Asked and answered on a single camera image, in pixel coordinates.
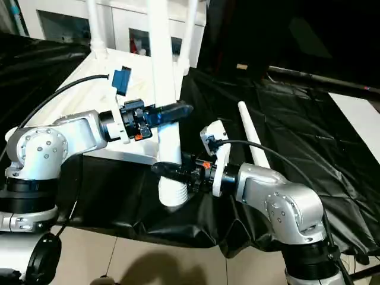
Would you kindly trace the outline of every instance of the tile floor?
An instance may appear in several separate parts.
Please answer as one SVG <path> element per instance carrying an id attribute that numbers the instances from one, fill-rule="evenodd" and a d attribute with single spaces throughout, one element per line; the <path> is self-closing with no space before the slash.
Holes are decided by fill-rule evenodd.
<path id="1" fill-rule="evenodd" d="M 247 248 L 226 260 L 219 247 L 177 248 L 67 227 L 53 285 L 89 285 L 107 274 L 121 285 L 286 285 L 280 252 Z M 343 256 L 353 272 L 352 256 Z M 371 266 L 378 264 L 371 259 Z M 359 271 L 364 267 L 356 265 Z M 360 280 L 356 285 L 368 285 Z"/>

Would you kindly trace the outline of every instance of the silver robotic arm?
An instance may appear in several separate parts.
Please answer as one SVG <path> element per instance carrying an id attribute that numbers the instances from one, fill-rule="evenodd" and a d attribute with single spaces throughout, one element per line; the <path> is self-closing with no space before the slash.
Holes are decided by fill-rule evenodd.
<path id="1" fill-rule="evenodd" d="M 58 218 L 55 196 L 61 165 L 70 157 L 119 140 L 136 141 L 151 128 L 177 122 L 192 112 L 179 102 L 160 108 L 142 100 L 120 108 L 122 128 L 113 112 L 95 110 L 65 116 L 49 126 L 16 129 L 7 143 L 11 165 L 0 191 L 0 284 L 49 284 L 55 276 L 61 241 L 49 231 Z"/>
<path id="2" fill-rule="evenodd" d="M 183 159 L 183 165 L 160 162 L 153 172 L 199 188 L 204 184 L 214 196 L 232 194 L 236 201 L 260 211 L 281 243 L 285 274 L 290 285 L 343 285 L 336 265 L 339 251 L 330 245 L 322 222 L 324 208 L 319 196 L 305 185 L 288 181 L 272 170 L 248 163 L 228 163 L 230 144 L 221 121 L 201 131 L 207 153 L 216 162 Z"/>

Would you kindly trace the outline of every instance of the black plastic sheet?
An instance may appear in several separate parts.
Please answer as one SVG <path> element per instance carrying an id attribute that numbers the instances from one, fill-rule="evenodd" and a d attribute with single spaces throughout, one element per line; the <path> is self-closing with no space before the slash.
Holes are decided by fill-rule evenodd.
<path id="1" fill-rule="evenodd" d="M 0 48 L 0 94 L 15 100 L 1 105 L 3 133 L 50 95 L 88 53 L 86 47 L 20 37 L 6 42 Z M 380 253 L 380 166 L 327 93 L 249 79 L 219 81 L 192 69 L 184 79 L 181 99 L 194 106 L 193 114 L 180 123 L 183 151 L 208 159 L 201 154 L 199 132 L 216 119 L 223 121 L 229 138 L 245 139 L 237 106 L 244 100 L 262 143 L 312 179 L 340 249 L 350 254 Z M 289 180 L 303 183 L 282 161 L 270 155 L 268 159 Z M 233 145 L 230 162 L 252 162 L 249 149 Z M 220 245 L 227 257 L 247 246 L 279 249 L 266 219 L 233 197 L 199 193 L 183 206 L 169 209 L 159 202 L 158 178 L 149 166 L 88 156 L 82 163 L 83 167 L 74 157 L 62 167 L 57 196 L 60 223 L 78 194 L 70 226 L 169 245 Z M 83 184 L 78 191 L 80 173 Z"/>

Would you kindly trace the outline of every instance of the white stick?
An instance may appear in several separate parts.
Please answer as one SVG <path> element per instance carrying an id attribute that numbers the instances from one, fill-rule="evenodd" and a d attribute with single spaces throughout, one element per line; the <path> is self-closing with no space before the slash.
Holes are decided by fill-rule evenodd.
<path id="1" fill-rule="evenodd" d="M 169 34 L 167 0 L 148 0 L 149 41 L 156 107 L 176 102 L 172 43 Z M 178 123 L 159 127 L 159 160 L 181 164 Z M 162 204 L 178 206 L 187 198 L 186 184 L 162 177 L 159 183 Z"/>
<path id="2" fill-rule="evenodd" d="M 188 12 L 186 16 L 185 34 L 183 35 L 180 46 L 180 53 L 177 61 L 175 74 L 176 98 L 179 100 L 183 77 L 189 74 L 190 69 L 190 50 L 195 28 L 195 18 L 197 16 L 198 0 L 188 0 Z"/>
<path id="3" fill-rule="evenodd" d="M 189 74 L 190 69 L 190 49 L 192 36 L 194 34 L 195 17 L 197 15 L 198 0 L 188 0 L 188 12 L 186 18 L 186 29 L 180 46 L 178 67 L 183 70 L 183 76 Z"/>
<path id="4" fill-rule="evenodd" d="M 97 59 L 107 57 L 107 49 L 102 36 L 100 35 L 99 18 L 95 0 L 86 0 L 88 10 L 88 22 L 91 32 L 91 51 L 95 53 Z"/>
<path id="5" fill-rule="evenodd" d="M 257 144 L 261 144 L 259 136 L 257 135 L 254 123 L 252 122 L 251 116 L 249 115 L 247 106 L 243 101 L 240 101 L 237 106 L 239 107 L 240 116 L 242 117 L 245 134 L 248 141 L 252 141 Z M 249 147 L 251 149 L 252 158 L 254 159 L 255 165 L 271 168 L 265 155 L 265 152 L 257 147 Z"/>

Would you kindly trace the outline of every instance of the white pole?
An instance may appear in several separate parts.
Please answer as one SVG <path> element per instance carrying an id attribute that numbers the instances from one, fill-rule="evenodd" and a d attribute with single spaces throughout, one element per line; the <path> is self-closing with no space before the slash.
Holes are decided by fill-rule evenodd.
<path id="1" fill-rule="evenodd" d="M 194 33 L 194 27 L 195 27 L 195 18 L 197 15 L 197 9 L 198 9 L 198 0 L 188 0 L 188 13 L 187 13 L 187 19 L 186 19 L 186 28 L 185 28 L 185 34 L 182 39 L 182 44 L 180 46 L 180 53 L 178 58 L 178 67 L 180 70 L 183 71 L 183 76 L 186 76 L 189 74 L 190 69 L 190 49 L 191 49 L 191 42 L 192 42 L 192 36 Z"/>
<path id="2" fill-rule="evenodd" d="M 91 32 L 91 51 L 95 53 L 97 59 L 107 57 L 107 49 L 102 36 L 100 35 L 99 18 L 97 15 L 97 4 L 95 0 L 86 0 L 88 10 L 88 22 Z"/>
<path id="3" fill-rule="evenodd" d="M 167 9 L 167 0 L 148 0 L 149 41 L 156 107 L 176 102 Z M 161 126 L 158 133 L 159 161 L 182 164 L 178 123 Z M 181 205 L 188 198 L 186 184 L 162 177 L 159 183 L 159 197 L 163 205 Z"/>
<path id="4" fill-rule="evenodd" d="M 248 141 L 252 141 L 257 144 L 261 144 L 259 136 L 257 135 L 254 123 L 252 122 L 251 116 L 249 115 L 246 104 L 240 101 L 237 106 L 239 107 L 240 116 L 242 117 L 245 135 Z M 249 147 L 251 149 L 252 158 L 254 159 L 255 165 L 271 168 L 265 155 L 265 152 L 257 147 Z"/>

